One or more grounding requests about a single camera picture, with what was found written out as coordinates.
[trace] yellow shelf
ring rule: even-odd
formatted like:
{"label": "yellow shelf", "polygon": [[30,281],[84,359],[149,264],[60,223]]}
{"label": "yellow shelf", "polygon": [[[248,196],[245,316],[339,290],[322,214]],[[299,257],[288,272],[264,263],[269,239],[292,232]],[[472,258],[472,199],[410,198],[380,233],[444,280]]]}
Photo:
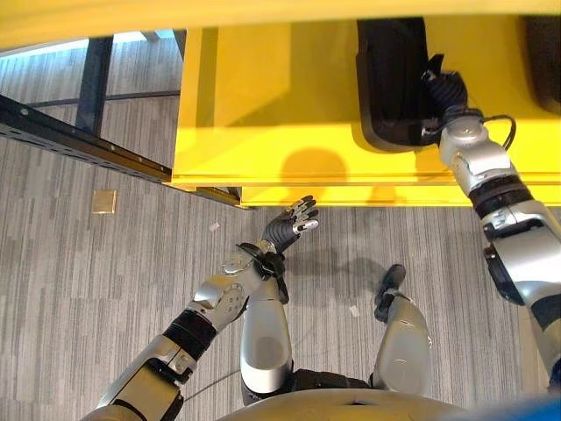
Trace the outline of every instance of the yellow shelf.
{"label": "yellow shelf", "polygon": [[[462,73],[472,105],[516,118],[510,156],[530,186],[551,186],[543,200],[553,203],[550,192],[561,183],[561,119],[532,97],[519,19],[429,17],[426,25],[430,54],[444,52],[444,66]],[[356,52],[354,21],[191,30],[172,184],[391,185],[405,197],[432,196],[419,183],[453,185],[435,146],[383,153],[366,143]],[[497,141],[508,133],[500,122],[489,128]],[[425,203],[456,200],[449,189],[434,191],[443,196]]]}
{"label": "yellow shelf", "polygon": [[[532,195],[561,205],[558,186],[532,186]],[[243,187],[243,206],[285,206],[314,195],[320,206],[471,206],[458,186]]]}
{"label": "yellow shelf", "polygon": [[0,8],[0,48],[124,31],[265,22],[561,12],[558,0],[16,0]]}

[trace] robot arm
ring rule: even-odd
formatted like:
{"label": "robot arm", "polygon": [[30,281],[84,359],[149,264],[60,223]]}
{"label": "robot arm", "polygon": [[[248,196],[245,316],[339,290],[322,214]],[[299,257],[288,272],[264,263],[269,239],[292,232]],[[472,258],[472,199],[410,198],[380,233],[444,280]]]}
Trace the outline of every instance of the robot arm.
{"label": "robot arm", "polygon": [[452,111],[444,121],[440,158],[481,218],[489,273],[503,297],[529,309],[550,387],[559,388],[561,226],[534,200],[505,148],[489,139],[477,111]]}
{"label": "robot arm", "polygon": [[175,419],[183,405],[180,386],[193,374],[213,338],[243,313],[250,294],[263,281],[272,276],[281,282],[281,253],[302,232],[317,227],[314,204],[313,197],[304,197],[271,221],[256,245],[239,245],[219,273],[198,288],[187,308],[148,344],[83,420]]}

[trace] cable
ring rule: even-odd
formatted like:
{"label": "cable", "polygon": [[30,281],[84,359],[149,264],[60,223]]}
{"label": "cable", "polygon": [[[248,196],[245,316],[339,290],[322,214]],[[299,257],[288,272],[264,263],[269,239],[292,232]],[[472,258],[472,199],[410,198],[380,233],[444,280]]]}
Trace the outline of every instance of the cable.
{"label": "cable", "polygon": [[507,114],[499,114],[497,116],[485,117],[483,118],[483,122],[486,123],[487,121],[491,120],[509,120],[510,121],[510,132],[508,133],[507,139],[505,143],[502,144],[506,150],[508,150],[512,146],[512,142],[515,140],[516,135],[516,121]]}

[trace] black joint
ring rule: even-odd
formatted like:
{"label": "black joint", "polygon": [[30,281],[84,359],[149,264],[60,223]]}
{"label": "black joint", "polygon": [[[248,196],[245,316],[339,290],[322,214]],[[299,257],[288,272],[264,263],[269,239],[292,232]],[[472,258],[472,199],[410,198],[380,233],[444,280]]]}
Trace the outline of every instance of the black joint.
{"label": "black joint", "polygon": [[540,298],[532,304],[531,309],[537,323],[544,331],[561,318],[561,294]]}
{"label": "black joint", "polygon": [[368,383],[325,371],[299,369],[294,373],[292,391],[311,389],[369,389]]}
{"label": "black joint", "polygon": [[497,254],[494,247],[490,246],[485,249],[485,260],[491,278],[499,294],[506,300],[516,305],[524,305],[524,301],[516,289],[515,284],[512,282],[507,269],[502,263],[501,258]]}
{"label": "black joint", "polygon": [[548,390],[549,392],[561,392],[561,359],[553,365]]}
{"label": "black joint", "polygon": [[183,311],[164,332],[195,360],[201,358],[216,335],[212,324],[192,310]]}
{"label": "black joint", "polygon": [[472,190],[468,196],[480,218],[505,206],[534,199],[517,175],[493,178]]}

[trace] white debris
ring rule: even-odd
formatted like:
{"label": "white debris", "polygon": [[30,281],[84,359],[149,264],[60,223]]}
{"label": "white debris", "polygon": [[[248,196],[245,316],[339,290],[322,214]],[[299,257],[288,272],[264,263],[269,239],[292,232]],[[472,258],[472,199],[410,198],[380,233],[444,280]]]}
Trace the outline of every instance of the white debris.
{"label": "white debris", "polygon": [[356,305],[352,305],[351,307],[349,307],[349,310],[351,311],[351,314],[354,318],[357,318],[358,316],[360,316],[359,309],[357,309]]}

